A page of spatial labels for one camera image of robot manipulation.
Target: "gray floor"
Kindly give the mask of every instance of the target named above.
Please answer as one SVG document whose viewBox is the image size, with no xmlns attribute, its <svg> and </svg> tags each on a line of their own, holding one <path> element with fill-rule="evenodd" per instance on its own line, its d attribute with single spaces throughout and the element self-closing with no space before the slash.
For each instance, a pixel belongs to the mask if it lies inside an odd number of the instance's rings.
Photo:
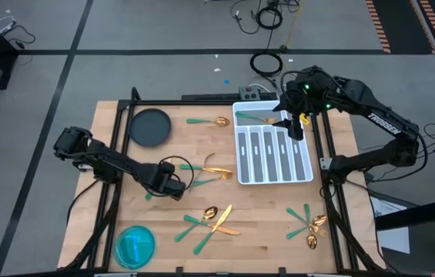
<svg viewBox="0 0 435 277">
<path fill-rule="evenodd" d="M 12 15 L 38 40 L 31 49 L 68 49 L 86 0 L 37 2 L 0 1 L 0 18 Z M 244 35 L 229 16 L 233 2 L 203 4 L 196 0 L 95 0 L 79 44 L 80 49 L 263 48 L 269 33 Z M 290 48 L 380 49 L 364 0 L 305 1 Z M 255 28 L 249 10 L 256 1 L 239 5 L 244 28 Z M 284 12 L 272 47 L 286 40 L 293 17 Z M 18 60 L 9 87 L 0 91 L 0 241 L 21 188 L 32 152 L 55 92 L 65 56 L 30 56 Z M 289 69 L 313 64 L 334 75 L 365 81 L 377 98 L 419 126 L 435 122 L 435 56 L 288 55 Z M 260 60 L 263 67 L 271 62 Z M 42 153 L 38 171 L 12 242 L 3 274 L 54 270 L 65 231 L 65 214 L 78 173 L 52 154 L 52 144 L 64 127 L 88 128 L 99 100 L 128 98 L 136 86 L 143 99 L 178 99 L 184 94 L 234 93 L 258 82 L 249 55 L 76 56 Z M 360 148 L 379 145 L 390 137 L 365 119 L 352 117 Z M 373 170 L 375 175 L 383 169 Z M 391 174 L 397 176 L 400 169 Z M 435 201 L 435 154 L 427 168 L 412 177 L 373 185 L 417 204 Z M 430 228 L 411 232 L 425 252 L 422 268 L 435 269 L 435 235 Z"/>
</svg>

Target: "blue bowl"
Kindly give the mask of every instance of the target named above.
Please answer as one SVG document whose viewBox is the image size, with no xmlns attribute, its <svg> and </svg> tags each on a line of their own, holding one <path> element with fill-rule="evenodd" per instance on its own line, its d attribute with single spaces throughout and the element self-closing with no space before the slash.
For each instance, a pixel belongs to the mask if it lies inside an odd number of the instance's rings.
<svg viewBox="0 0 435 277">
<path fill-rule="evenodd" d="M 154 235 L 144 226 L 129 227 L 116 239 L 114 256 L 125 269 L 140 269 L 146 265 L 156 249 Z"/>
</svg>

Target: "white paper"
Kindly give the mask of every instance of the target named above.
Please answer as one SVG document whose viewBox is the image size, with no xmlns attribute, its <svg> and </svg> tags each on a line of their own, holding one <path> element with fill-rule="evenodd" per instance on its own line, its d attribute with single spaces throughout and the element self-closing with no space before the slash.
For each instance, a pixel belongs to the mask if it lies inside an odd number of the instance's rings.
<svg viewBox="0 0 435 277">
<path fill-rule="evenodd" d="M 398 205 L 385 200 L 379 200 L 374 197 L 371 197 L 371 201 L 373 202 L 374 212 L 376 216 L 388 215 L 392 212 L 398 212 L 407 209 L 402 205 Z M 380 245 L 384 248 L 410 254 L 408 227 L 379 231 L 378 240 L 380 241 Z"/>
</svg>

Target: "wooden tabletop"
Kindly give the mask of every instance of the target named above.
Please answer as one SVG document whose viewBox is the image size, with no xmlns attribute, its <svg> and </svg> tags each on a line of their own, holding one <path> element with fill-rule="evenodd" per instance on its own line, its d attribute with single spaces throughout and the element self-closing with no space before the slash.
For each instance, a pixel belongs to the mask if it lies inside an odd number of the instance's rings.
<svg viewBox="0 0 435 277">
<path fill-rule="evenodd" d="M 92 123 L 94 138 L 109 145 L 117 102 L 98 102 Z M 231 169 L 236 173 L 236 153 L 233 123 L 219 127 L 213 123 L 186 124 L 187 118 L 233 118 L 232 106 L 137 106 L 140 112 L 145 108 L 160 108 L 172 121 L 172 133 L 166 143 L 155 148 L 143 148 L 130 141 L 128 155 L 139 162 L 158 162 L 170 155 L 181 155 L 195 165 L 203 163 L 205 157 L 215 152 L 208 165 Z M 346 113 L 329 112 L 331 129 L 337 155 L 357 154 L 350 118 Z M 118 150 L 121 148 L 126 115 L 122 120 Z M 170 197 L 145 200 L 146 191 L 129 175 L 125 175 L 119 204 L 115 238 L 132 225 L 144 225 L 156 238 L 156 252 L 148 265 L 140 272 L 174 272 L 182 266 L 184 272 L 277 272 L 286 267 L 288 273 L 295 272 L 335 272 L 330 234 L 319 237 L 315 250 L 306 244 L 307 233 L 293 239 L 286 239 L 286 233 L 302 227 L 302 223 L 289 215 L 290 207 L 304 215 L 303 205 L 308 203 L 311 216 L 325 215 L 324 200 L 320 197 L 321 187 L 318 158 L 311 125 L 306 127 L 306 140 L 310 152 L 314 179 L 312 182 L 288 185 L 240 185 L 237 178 L 211 182 L 186 192 L 181 201 Z M 323 148 L 327 153 L 323 127 Z M 173 159 L 172 163 L 184 163 Z M 176 174 L 189 181 L 189 172 L 177 170 Z M 200 179 L 216 177 L 204 172 Z M 349 179 L 362 183 L 359 172 L 352 173 Z M 92 173 L 81 173 L 76 193 L 80 193 L 92 183 Z M 66 230 L 59 266 L 71 262 L 92 234 L 95 214 L 99 203 L 101 185 L 83 195 L 75 204 Z M 354 236 L 378 265 L 383 265 L 376 250 L 375 228 L 370 201 L 365 190 L 345 184 L 344 192 L 350 215 L 350 225 Z M 184 215 L 200 218 L 204 209 L 217 206 L 221 212 L 233 204 L 233 211 L 223 226 L 241 231 L 242 235 L 226 235 L 216 232 L 200 255 L 193 255 L 196 245 L 206 236 L 209 229 L 198 226 L 181 242 L 174 242 L 175 235 L 189 226 Z M 328 224 L 323 227 L 330 232 Z M 346 245 L 339 232 L 344 267 L 349 268 Z M 104 238 L 98 251 L 98 265 L 102 259 Z M 112 258 L 109 266 L 112 272 L 127 271 Z"/>
</svg>

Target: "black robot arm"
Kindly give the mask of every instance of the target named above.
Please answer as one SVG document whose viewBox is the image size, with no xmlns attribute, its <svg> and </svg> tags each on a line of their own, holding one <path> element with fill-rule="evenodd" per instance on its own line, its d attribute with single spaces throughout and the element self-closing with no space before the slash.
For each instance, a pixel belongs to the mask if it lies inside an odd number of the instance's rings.
<svg viewBox="0 0 435 277">
<path fill-rule="evenodd" d="M 184 182 L 172 179 L 174 165 L 168 162 L 139 163 L 93 139 L 91 132 L 83 128 L 65 128 L 53 148 L 56 157 L 72 159 L 76 168 L 82 164 L 92 166 L 94 178 L 99 181 L 115 183 L 124 172 L 149 192 L 171 196 L 175 200 L 180 200 L 186 189 Z"/>
<path fill-rule="evenodd" d="M 344 183 L 354 170 L 368 170 L 377 165 L 412 166 L 417 159 L 419 128 L 376 100 L 370 88 L 359 80 L 333 77 L 317 66 L 298 72 L 294 81 L 287 82 L 274 112 L 286 110 L 293 120 L 277 122 L 274 126 L 288 128 L 289 136 L 303 139 L 299 115 L 318 115 L 336 108 L 339 112 L 361 115 L 395 137 L 382 149 L 353 157 L 338 155 L 322 160 L 322 169 L 335 183 Z"/>
</svg>

